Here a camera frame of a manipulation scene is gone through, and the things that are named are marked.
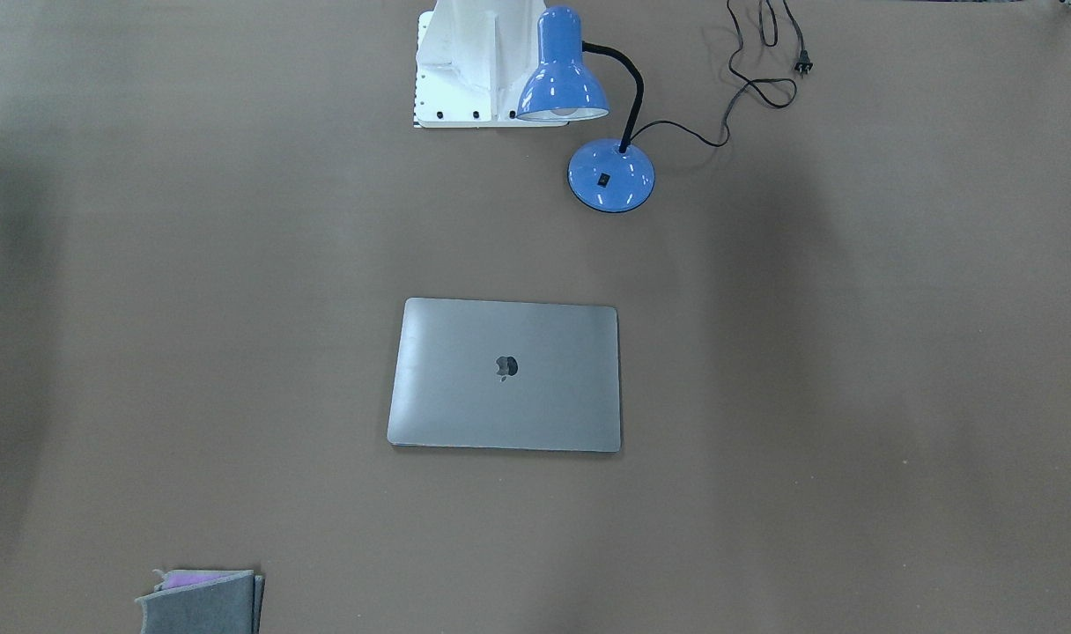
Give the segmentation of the grey laptop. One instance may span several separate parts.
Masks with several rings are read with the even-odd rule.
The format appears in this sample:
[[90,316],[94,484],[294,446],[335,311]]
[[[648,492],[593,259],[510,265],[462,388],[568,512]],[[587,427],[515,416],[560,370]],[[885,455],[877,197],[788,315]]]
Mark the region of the grey laptop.
[[619,453],[613,306],[410,298],[391,446]]

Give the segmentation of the blue desk lamp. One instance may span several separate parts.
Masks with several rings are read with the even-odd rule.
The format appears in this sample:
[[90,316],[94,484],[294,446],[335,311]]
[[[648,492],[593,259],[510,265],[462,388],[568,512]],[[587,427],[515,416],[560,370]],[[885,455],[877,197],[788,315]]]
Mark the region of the blue desk lamp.
[[652,195],[655,168],[632,133],[643,106],[640,71],[619,49],[584,41],[580,16],[568,5],[552,5],[536,21],[538,62],[521,89],[515,114],[527,122],[580,122],[609,114],[607,93],[585,64],[595,54],[619,62],[635,85],[624,131],[616,139],[583,144],[569,159],[565,181],[572,195],[589,209],[621,214],[639,208]]

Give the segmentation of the grey folded cloth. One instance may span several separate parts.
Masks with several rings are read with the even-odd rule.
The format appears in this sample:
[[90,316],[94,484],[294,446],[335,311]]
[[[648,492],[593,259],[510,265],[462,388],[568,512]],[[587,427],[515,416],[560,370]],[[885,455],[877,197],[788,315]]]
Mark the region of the grey folded cloth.
[[152,593],[136,598],[141,633],[257,633],[263,576],[254,570],[156,570]]

